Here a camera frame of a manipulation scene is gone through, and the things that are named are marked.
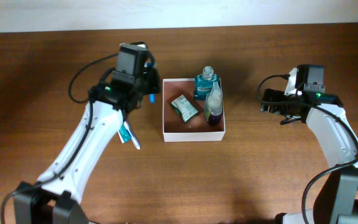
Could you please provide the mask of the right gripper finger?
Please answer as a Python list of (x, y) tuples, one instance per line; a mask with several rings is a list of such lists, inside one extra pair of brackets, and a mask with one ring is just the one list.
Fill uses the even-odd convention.
[[(281, 101), (286, 101), (287, 97), (283, 91), (273, 90), (273, 89), (265, 89), (264, 95), (262, 97), (263, 101), (268, 103), (277, 103)], [(269, 112), (269, 113), (284, 113), (285, 106), (284, 105), (266, 105), (264, 103), (260, 106), (261, 112)]]
[(286, 124), (294, 123), (294, 122), (297, 122), (300, 120), (301, 120), (300, 116), (289, 116), (289, 117), (286, 117), (285, 119), (281, 120), (280, 125), (286, 125)]

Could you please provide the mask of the blue disposable razor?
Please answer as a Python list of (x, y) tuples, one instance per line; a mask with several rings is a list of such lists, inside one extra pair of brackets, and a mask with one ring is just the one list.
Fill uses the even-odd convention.
[[(146, 63), (146, 66), (147, 66), (147, 67), (151, 67), (151, 66), (152, 66), (152, 63), (151, 63), (151, 62), (147, 62), (147, 63)], [(155, 103), (155, 95), (154, 95), (154, 94), (149, 94), (149, 101), (150, 101), (150, 103)]]

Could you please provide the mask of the clear spray bottle blue liquid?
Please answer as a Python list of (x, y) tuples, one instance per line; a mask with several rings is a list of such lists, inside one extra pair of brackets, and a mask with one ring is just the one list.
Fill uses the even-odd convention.
[(219, 124), (223, 115), (223, 93), (219, 82), (214, 82), (211, 91), (206, 95), (204, 117), (210, 126)]

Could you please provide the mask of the green white floss packet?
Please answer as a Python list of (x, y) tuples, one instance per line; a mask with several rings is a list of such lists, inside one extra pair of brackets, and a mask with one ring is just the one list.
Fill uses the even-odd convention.
[(199, 111), (184, 95), (175, 98), (170, 105), (185, 123), (199, 114)]

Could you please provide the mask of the teal mouthwash bottle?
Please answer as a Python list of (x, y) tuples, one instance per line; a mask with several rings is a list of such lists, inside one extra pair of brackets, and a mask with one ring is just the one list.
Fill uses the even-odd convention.
[(212, 90), (213, 83), (220, 85), (219, 75), (210, 66), (206, 66), (202, 73), (195, 77), (195, 90), (193, 92), (195, 100), (204, 101), (206, 95)]

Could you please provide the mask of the blue white toothbrush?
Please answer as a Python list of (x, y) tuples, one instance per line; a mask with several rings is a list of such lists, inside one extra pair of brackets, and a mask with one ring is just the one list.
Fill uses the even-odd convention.
[(135, 148), (140, 150), (141, 149), (140, 143), (137, 140), (137, 138), (134, 136), (134, 134), (132, 133), (129, 123), (127, 121), (125, 121), (125, 122), (123, 122), (123, 126), (124, 126), (124, 129), (127, 131), (128, 135), (131, 137), (131, 141), (132, 141), (133, 145), (135, 146)]

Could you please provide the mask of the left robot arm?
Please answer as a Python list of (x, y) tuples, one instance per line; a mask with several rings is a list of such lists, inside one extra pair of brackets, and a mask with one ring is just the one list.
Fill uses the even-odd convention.
[(107, 69), (88, 90), (85, 111), (74, 133), (34, 184), (21, 182), (2, 201), (14, 202), (16, 223), (89, 223), (81, 207), (83, 192), (110, 140), (145, 95), (161, 91), (154, 56), (145, 42), (122, 43), (116, 66)]

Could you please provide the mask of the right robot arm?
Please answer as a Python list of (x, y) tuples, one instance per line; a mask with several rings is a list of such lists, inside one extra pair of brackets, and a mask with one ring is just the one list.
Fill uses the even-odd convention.
[(324, 67), (301, 64), (281, 78), (285, 90), (257, 92), (260, 110), (284, 116), (282, 125), (305, 123), (329, 167), (305, 187), (300, 212), (279, 213), (275, 223), (358, 223), (358, 138), (340, 98), (326, 93)]

